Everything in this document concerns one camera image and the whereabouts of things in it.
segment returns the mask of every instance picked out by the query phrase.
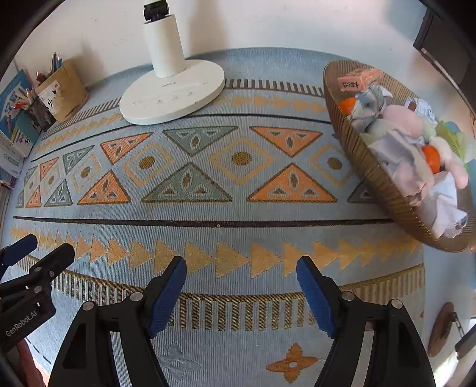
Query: lamp base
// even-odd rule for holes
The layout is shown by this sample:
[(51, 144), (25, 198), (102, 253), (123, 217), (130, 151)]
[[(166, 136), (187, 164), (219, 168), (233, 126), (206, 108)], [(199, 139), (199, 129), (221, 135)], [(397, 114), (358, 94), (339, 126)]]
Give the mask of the lamp base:
[(190, 59), (177, 75), (157, 78), (154, 71), (140, 77), (122, 95), (119, 109), (137, 125), (172, 121), (214, 100), (225, 86), (225, 73), (216, 63)]

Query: green triangle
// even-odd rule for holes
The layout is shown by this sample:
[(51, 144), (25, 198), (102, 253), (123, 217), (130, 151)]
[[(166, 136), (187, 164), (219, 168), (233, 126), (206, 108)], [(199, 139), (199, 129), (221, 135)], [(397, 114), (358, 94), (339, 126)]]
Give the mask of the green triangle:
[(194, 163), (188, 163), (142, 198), (143, 203), (231, 202), (231, 196)]
[(18, 199), (17, 199), (17, 203), (15, 205), (15, 208), (23, 208), (23, 206), (25, 205), (25, 202), (24, 202), (25, 194), (23, 192), (24, 192), (24, 190), (21, 190), (20, 195), (18, 195)]
[(69, 174), (71, 170), (76, 166), (76, 164), (79, 163), (81, 159), (86, 156), (92, 148), (94, 148), (94, 145), (64, 154), (63, 164), (66, 174)]
[(45, 207), (61, 207), (72, 205), (71, 194), (69, 193), (68, 184), (64, 179), (61, 184), (55, 189), (55, 192), (46, 201)]
[(198, 128), (169, 129), (164, 134), (189, 156), (195, 156), (207, 146), (237, 129), (237, 126), (204, 126)]
[(33, 176), (33, 174), (35, 173), (37, 168), (38, 168), (38, 166), (35, 166), (35, 167), (30, 168), (30, 169), (27, 170), (27, 172), (25, 174), (25, 177), (23, 178), (23, 184), (24, 185), (27, 185), (27, 181), (30, 179), (30, 177)]
[(364, 182), (360, 182), (357, 187), (352, 191), (349, 198), (349, 203), (363, 203), (363, 204), (376, 204), (377, 201), (367, 189)]

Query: striped border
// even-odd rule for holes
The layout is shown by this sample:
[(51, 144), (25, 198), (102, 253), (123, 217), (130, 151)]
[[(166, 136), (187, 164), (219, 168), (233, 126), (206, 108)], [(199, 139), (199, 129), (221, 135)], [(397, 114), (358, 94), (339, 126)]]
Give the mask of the striped border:
[[(28, 255), (18, 266), (28, 271), (38, 259)], [(61, 273), (52, 284), (57, 291), (81, 302), (98, 305), (121, 302), (144, 288), (90, 277), (70, 270)], [(340, 286), (363, 301), (387, 304), (425, 286), (423, 264), (391, 275)], [(205, 295), (181, 293), (170, 316), (169, 326), (218, 331), (266, 331), (313, 325), (316, 320), (302, 292), (270, 295)]]
[(322, 88), (283, 81), (269, 81), (263, 79), (230, 79), (225, 80), (225, 89), (268, 90), (272, 92), (286, 92), (292, 94), (310, 95), (324, 98)]
[(67, 120), (65, 122), (61, 122), (58, 125), (55, 125), (55, 126), (51, 127), (50, 129), (48, 129), (48, 131), (46, 132), (46, 134), (42, 138), (42, 140), (47, 139), (48, 137), (58, 133), (59, 131), (62, 131), (63, 129), (66, 129), (66, 128), (70, 127), (71, 125), (73, 125), (75, 123), (83, 121), (83, 120), (85, 120), (87, 118), (90, 118), (92, 116), (95, 116), (97, 114), (107, 112), (108, 110), (112, 110), (112, 109), (117, 108), (119, 106), (119, 101), (120, 101), (120, 98), (116, 98), (114, 100), (104, 102), (101, 105), (94, 106), (90, 109), (87, 109), (87, 110), (84, 110), (84, 111), (79, 111), (78, 113), (76, 113), (69, 120)]

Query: silver screw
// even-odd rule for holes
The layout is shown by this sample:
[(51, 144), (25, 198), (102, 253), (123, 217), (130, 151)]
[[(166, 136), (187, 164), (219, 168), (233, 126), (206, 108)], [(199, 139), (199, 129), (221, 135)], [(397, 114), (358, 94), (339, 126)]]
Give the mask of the silver screw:
[(396, 298), (394, 298), (392, 300), (392, 306), (396, 309), (401, 309), (401, 307), (403, 306), (402, 302), (400, 300), (397, 300)]
[(348, 291), (342, 292), (341, 296), (346, 301), (352, 301), (354, 298), (356, 298), (354, 293)]
[(86, 301), (84, 304), (83, 304), (83, 310), (91, 310), (92, 308), (94, 308), (94, 303), (92, 301)]
[(143, 297), (143, 294), (141, 292), (134, 292), (130, 295), (130, 300), (131, 301), (140, 301)]

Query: woven basket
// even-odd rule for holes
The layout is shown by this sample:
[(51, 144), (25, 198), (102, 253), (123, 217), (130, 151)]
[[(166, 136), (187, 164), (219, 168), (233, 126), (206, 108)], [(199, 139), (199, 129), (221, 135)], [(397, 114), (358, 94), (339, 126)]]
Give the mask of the woven basket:
[[(458, 207), (468, 214), (468, 222), (463, 232), (455, 238), (441, 236), (439, 239), (435, 239), (430, 229), (420, 220), (416, 209), (407, 204), (405, 198), (380, 166), (377, 158), (366, 147), (339, 109), (337, 104), (354, 94), (341, 92), (337, 85), (337, 78), (355, 69), (368, 68), (371, 68), (371, 66), (356, 61), (334, 61), (324, 69), (324, 93), (327, 110), (342, 148), (356, 172), (365, 180), (369, 190), (383, 206), (385, 212), (401, 228), (417, 240), (439, 250), (454, 253), (463, 251), (468, 246), (474, 224), (469, 185), (464, 190), (458, 190)], [(403, 105), (408, 97), (416, 97), (411, 90), (388, 74), (384, 74), (380, 84), (393, 94), (390, 104)]]

